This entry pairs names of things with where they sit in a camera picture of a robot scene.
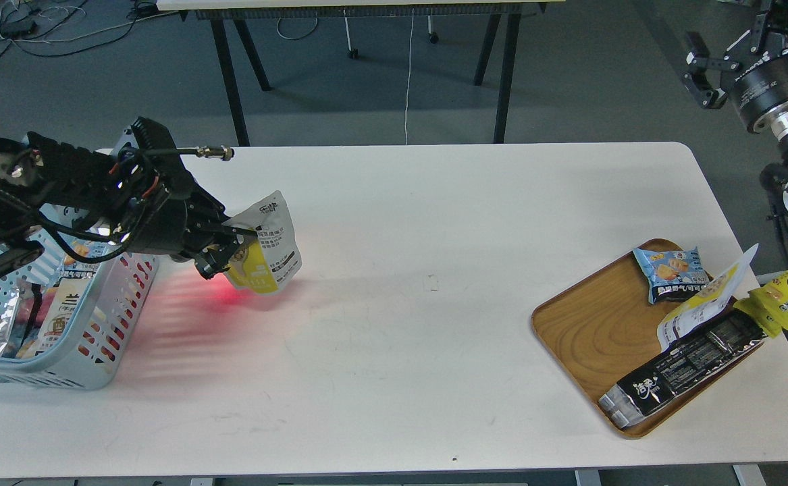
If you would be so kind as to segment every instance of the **packaged snack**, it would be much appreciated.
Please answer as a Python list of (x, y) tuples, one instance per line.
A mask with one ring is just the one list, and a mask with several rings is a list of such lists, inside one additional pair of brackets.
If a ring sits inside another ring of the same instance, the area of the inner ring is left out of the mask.
[(688, 251), (666, 252), (634, 248), (634, 257), (649, 280), (649, 304), (685, 300), (709, 283), (696, 247)]
[[(82, 257), (97, 258), (110, 251), (110, 245), (101, 241), (73, 241), (70, 243), (73, 251)], [(60, 279), (93, 279), (97, 273), (98, 263), (82, 263), (70, 255), (64, 255), (57, 276)]]
[(10, 335), (13, 333), (13, 326), (16, 323), (16, 314), (18, 311), (18, 307), (21, 304), (21, 300), (23, 299), (22, 292), (23, 288), (20, 288), (16, 284), (12, 290), (10, 290), (7, 305), (4, 307), (4, 311), (1, 313), (0, 316), (0, 356), (3, 356), (5, 351), (7, 350), (7, 345), (10, 342)]
[(598, 400), (617, 427), (639, 424), (755, 350), (766, 334), (743, 312), (714, 317), (628, 373)]
[(55, 288), (54, 301), (48, 307), (45, 319), (36, 339), (26, 342), (18, 350), (18, 359), (28, 359), (50, 350), (60, 339), (70, 319), (76, 312), (79, 302), (82, 301), (85, 289), (88, 288), (90, 279), (61, 279)]
[(36, 329), (45, 318), (45, 310), (53, 292), (43, 292), (43, 286), (19, 279), (9, 292), (0, 316), (0, 357), (14, 358), (24, 342), (35, 338)]
[(745, 271), (751, 265), (758, 247), (759, 245), (754, 245), (748, 248), (747, 252), (715, 277), (715, 280), (666, 314), (658, 324), (657, 330), (662, 351), (666, 350), (673, 341), (696, 329), (700, 323), (717, 316), (727, 307), (733, 292), (736, 292), (737, 287), (742, 283)]
[(226, 277), (233, 286), (259, 294), (285, 288), (300, 269), (301, 259), (294, 241), (292, 216), (280, 191), (256, 202), (226, 224), (256, 230), (256, 238), (241, 237), (242, 246), (230, 259)]
[(772, 338), (788, 330), (788, 271), (748, 295), (734, 307), (753, 317)]

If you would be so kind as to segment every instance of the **floor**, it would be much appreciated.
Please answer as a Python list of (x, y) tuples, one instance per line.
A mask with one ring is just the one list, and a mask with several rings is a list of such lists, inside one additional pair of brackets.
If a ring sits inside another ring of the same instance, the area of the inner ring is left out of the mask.
[[(39, 1), (43, 8), (79, 2)], [(126, 1), (85, 4), (86, 15), (74, 16), (52, 38), (121, 24), (129, 6)], [(47, 15), (58, 13), (52, 9)], [(750, 8), (715, 0), (549, 5), (546, 13), (521, 24), (506, 142), (683, 142), (700, 162), (740, 245), (760, 243), (755, 273), (782, 270), (757, 182), (764, 164), (779, 159), (776, 141), (771, 135), (746, 133), (730, 107), (700, 110), (678, 81), (687, 51), (680, 41), (685, 30), (699, 30), (717, 51), (751, 25), (753, 14)], [(342, 19), (320, 19), (313, 34), (295, 41), (278, 36), (274, 20), (250, 21), (271, 92), (258, 89), (236, 33), (227, 25), (251, 144), (404, 144), (406, 130), (409, 144), (492, 141), (504, 26), (484, 85), (472, 86), (485, 23), (482, 16), (435, 18), (441, 40), (434, 45), (427, 41), (425, 18), (352, 19), (351, 38), (361, 56), (354, 61), (347, 56)], [(42, 24), (50, 25), (46, 19)], [(299, 36), (312, 27), (311, 20), (280, 24), (285, 36)], [(51, 55), (113, 39), (125, 29), (72, 43), (24, 47)], [(4, 47), (0, 43), (0, 52)], [(11, 47), (0, 59), (0, 136), (20, 139), (36, 130), (70, 144), (109, 147), (138, 115), (168, 126), (178, 146), (236, 142), (207, 22), (166, 16), (138, 22), (124, 39), (76, 55), (44, 59)], [(591, 183), (584, 182), (584, 188)], [(761, 470), (770, 486), (788, 484), (788, 465)], [(620, 486), (737, 484), (728, 465), (606, 470), (600, 476), (604, 485)], [(187, 484), (185, 479), (83, 479), (79, 484), (162, 481), (171, 486)], [(458, 482), (430, 479), (419, 482)], [(477, 481), (572, 484), (573, 473), (506, 479), (511, 478)], [(224, 484), (259, 481), (230, 479)]]

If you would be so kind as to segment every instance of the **yellow snack package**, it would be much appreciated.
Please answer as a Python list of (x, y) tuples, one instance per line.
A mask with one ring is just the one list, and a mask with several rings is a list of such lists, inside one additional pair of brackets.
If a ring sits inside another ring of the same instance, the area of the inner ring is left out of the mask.
[(294, 241), (292, 216), (280, 191), (256, 202), (226, 224), (256, 231), (256, 238), (245, 237), (230, 258), (225, 274), (233, 286), (258, 294), (285, 288), (300, 269), (301, 258)]
[(788, 271), (748, 295), (734, 307), (753, 317), (772, 338), (788, 330)]

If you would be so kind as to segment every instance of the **white snack bag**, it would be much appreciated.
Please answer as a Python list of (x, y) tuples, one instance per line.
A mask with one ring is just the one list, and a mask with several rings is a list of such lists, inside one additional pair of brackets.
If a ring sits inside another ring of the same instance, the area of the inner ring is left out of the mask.
[(280, 191), (225, 222), (226, 225), (255, 230), (257, 239), (245, 239), (230, 258), (226, 277), (236, 288), (259, 294), (273, 294), (286, 287), (301, 265), (294, 225)]
[(745, 270), (751, 265), (759, 245), (748, 248), (737, 261), (730, 265), (724, 273), (715, 277), (703, 290), (692, 298), (687, 299), (658, 324), (658, 341), (661, 342), (661, 351), (669, 348), (676, 339), (691, 332), (694, 328), (712, 317), (720, 314), (730, 302), (733, 292), (745, 277)]

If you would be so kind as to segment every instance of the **blue snack bag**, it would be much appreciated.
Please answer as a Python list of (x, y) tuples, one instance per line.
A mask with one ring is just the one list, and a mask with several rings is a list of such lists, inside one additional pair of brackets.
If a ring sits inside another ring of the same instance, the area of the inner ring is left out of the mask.
[(649, 280), (649, 304), (687, 300), (709, 283), (696, 246), (693, 250), (665, 252), (634, 248), (634, 257)]

